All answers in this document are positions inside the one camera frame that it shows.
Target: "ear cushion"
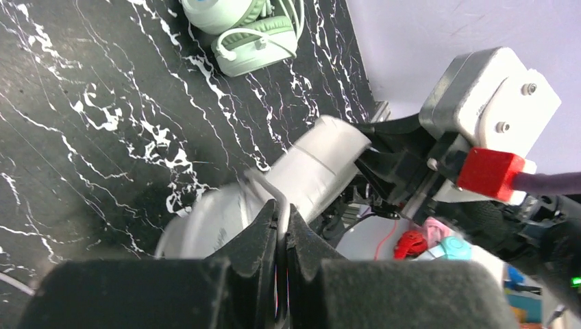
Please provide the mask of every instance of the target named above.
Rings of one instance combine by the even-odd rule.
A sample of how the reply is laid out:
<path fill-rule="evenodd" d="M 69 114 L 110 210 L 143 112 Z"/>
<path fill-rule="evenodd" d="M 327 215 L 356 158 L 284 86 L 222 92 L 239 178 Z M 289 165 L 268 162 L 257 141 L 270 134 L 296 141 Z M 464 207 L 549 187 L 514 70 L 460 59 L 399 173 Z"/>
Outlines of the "ear cushion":
<path fill-rule="evenodd" d="M 252 0 L 246 13 L 244 13 L 242 18 L 233 27 L 239 27 L 256 21 L 266 2 L 267 0 Z"/>
<path fill-rule="evenodd" d="M 293 28 L 293 23 L 286 16 L 279 16 L 279 17 L 271 17 L 268 19 L 262 19 L 260 21 L 256 21 L 256 22 L 253 22 L 253 23 L 250 23 L 248 25 L 241 26 L 241 27 L 243 27 L 245 29 L 254 29 L 256 31 L 266 33 L 270 36 L 278 34 L 278 33 L 295 31 L 295 29 Z M 231 34 L 231 35 L 225 37 L 223 42 L 222 42 L 222 45 L 227 50 L 233 50 L 234 48 L 237 48 L 241 45 L 256 41 L 259 38 L 260 38 L 259 36 L 255 36 L 253 34 L 236 33 L 236 34 Z M 217 45 L 217 41 L 215 40 L 212 43 L 212 49 L 214 51 L 216 51 L 216 45 Z"/>

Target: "teal object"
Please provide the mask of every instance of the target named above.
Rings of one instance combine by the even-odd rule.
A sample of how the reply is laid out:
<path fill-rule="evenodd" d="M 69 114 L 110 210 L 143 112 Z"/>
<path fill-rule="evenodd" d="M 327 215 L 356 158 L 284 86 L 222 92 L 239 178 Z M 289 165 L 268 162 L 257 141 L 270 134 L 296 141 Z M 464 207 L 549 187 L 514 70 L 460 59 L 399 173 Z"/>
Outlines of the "teal object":
<path fill-rule="evenodd" d="M 472 247 L 463 239 L 455 236 L 446 236 L 436 247 L 441 247 L 444 251 L 444 259 L 470 260 L 472 259 Z"/>

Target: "marble countertop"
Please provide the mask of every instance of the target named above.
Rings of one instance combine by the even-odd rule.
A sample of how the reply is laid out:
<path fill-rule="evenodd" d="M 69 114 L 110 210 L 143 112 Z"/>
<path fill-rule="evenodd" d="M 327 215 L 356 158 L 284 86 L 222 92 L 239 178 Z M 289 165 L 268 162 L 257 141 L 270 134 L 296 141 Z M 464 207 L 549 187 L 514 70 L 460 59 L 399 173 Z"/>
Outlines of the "marble countertop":
<path fill-rule="evenodd" d="M 0 0 L 0 271 L 148 257 L 167 222 L 321 114 L 373 99 L 344 0 L 306 0 L 298 59 L 224 77 L 177 0 Z M 0 284 L 11 328 L 27 298 Z"/>

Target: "red wire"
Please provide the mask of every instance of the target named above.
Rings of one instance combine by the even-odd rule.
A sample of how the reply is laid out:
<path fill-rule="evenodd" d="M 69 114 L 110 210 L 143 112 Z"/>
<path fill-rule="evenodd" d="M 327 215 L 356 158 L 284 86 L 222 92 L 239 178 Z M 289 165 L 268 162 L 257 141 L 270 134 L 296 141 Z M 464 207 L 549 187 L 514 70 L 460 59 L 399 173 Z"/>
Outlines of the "red wire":
<path fill-rule="evenodd" d="M 375 256 L 373 257 L 373 260 L 377 260 L 378 259 L 378 257 L 380 256 L 381 247 L 383 246 L 383 244 L 385 243 L 385 241 L 387 241 L 387 240 L 389 240 L 389 238 L 391 238 L 391 236 L 395 232 L 395 228 L 396 227 L 397 227 L 397 221 L 393 221 L 393 228 L 391 228 L 391 232 L 389 232 L 389 234 L 387 234 L 387 236 L 384 237 L 383 240 L 381 240 L 381 242 L 376 247 L 376 249 L 375 249 Z"/>

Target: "pink object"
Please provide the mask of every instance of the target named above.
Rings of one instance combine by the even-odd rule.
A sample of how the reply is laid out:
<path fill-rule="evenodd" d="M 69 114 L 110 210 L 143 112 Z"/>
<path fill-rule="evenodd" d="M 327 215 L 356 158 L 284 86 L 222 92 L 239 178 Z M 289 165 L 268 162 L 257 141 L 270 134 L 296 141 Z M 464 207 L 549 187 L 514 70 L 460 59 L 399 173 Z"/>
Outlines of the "pink object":
<path fill-rule="evenodd" d="M 428 242 L 428 249 L 436 247 L 442 239 L 452 235 L 452 230 L 433 217 L 428 217 L 425 220 L 422 231 L 425 240 Z"/>

